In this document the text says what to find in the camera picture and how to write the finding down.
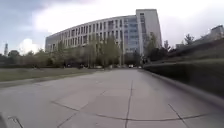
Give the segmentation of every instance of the sky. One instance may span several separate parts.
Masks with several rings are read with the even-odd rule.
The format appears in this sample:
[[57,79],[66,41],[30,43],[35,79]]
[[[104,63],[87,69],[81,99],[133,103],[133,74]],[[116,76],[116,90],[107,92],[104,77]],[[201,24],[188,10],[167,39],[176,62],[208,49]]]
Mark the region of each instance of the sky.
[[82,23],[157,9],[162,40],[171,46],[224,25],[223,0],[0,0],[0,53],[44,48],[45,38]]

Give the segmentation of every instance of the pavement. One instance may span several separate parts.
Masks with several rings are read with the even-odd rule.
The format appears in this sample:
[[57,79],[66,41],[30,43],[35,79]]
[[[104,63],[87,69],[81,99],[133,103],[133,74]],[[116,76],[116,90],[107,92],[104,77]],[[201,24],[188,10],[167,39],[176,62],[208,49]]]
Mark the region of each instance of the pavement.
[[0,90],[9,128],[223,128],[224,112],[138,69]]

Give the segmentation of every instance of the cloud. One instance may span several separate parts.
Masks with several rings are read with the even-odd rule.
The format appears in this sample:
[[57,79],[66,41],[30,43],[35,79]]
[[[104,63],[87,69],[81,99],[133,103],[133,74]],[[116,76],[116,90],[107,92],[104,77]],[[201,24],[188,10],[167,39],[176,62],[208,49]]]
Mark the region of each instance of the cloud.
[[[95,0],[94,2],[84,3],[77,3],[77,1],[68,1],[66,3],[55,2],[43,10],[36,11],[33,14],[32,21],[35,30],[55,33],[98,19],[134,15],[136,9],[156,8],[159,14],[162,38],[163,40],[168,39],[174,45],[180,43],[187,33],[200,35],[197,30],[201,29],[201,27],[195,26],[197,17],[210,9],[210,7],[216,9],[216,5],[223,5],[222,3],[221,0]],[[204,21],[199,22],[201,24],[212,24]]]
[[39,50],[40,46],[33,43],[33,41],[29,38],[24,39],[20,44],[19,44],[19,51],[21,54],[26,54],[30,51],[33,51],[36,53]]

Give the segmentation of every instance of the distant building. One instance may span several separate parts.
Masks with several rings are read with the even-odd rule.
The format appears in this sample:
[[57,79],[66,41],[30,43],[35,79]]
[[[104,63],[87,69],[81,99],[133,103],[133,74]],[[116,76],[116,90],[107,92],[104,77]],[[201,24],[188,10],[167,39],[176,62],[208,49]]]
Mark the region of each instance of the distant building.
[[8,56],[8,44],[5,44],[4,56]]
[[223,25],[216,26],[211,29],[209,38],[212,40],[217,40],[224,38],[224,28]]
[[178,49],[178,48],[182,48],[182,47],[184,47],[185,45],[184,44],[176,44],[176,48]]
[[201,38],[194,41],[193,45],[197,45],[200,43],[211,42],[214,40],[224,38],[224,28],[223,25],[216,26],[212,28],[209,34],[202,36]]
[[109,36],[116,39],[116,44],[123,43],[124,53],[138,51],[144,53],[147,45],[147,36],[153,32],[157,38],[157,47],[162,46],[159,18],[156,9],[137,9],[135,15],[112,17],[80,24],[60,31],[46,38],[45,50],[52,52],[59,42],[65,48],[85,46],[92,35],[97,35],[100,40]]

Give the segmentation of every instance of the building facade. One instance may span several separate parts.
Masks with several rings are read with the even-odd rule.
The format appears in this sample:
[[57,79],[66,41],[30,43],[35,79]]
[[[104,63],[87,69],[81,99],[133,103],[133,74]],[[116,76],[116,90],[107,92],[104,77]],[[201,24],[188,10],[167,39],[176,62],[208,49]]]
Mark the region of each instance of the building facade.
[[134,51],[144,53],[147,45],[147,36],[153,32],[157,38],[157,47],[162,46],[159,18],[156,9],[137,9],[136,15],[120,16],[97,20],[81,24],[46,38],[45,50],[56,50],[57,44],[62,41],[65,48],[85,46],[92,35],[105,39],[113,36],[116,43],[123,43],[124,53]]

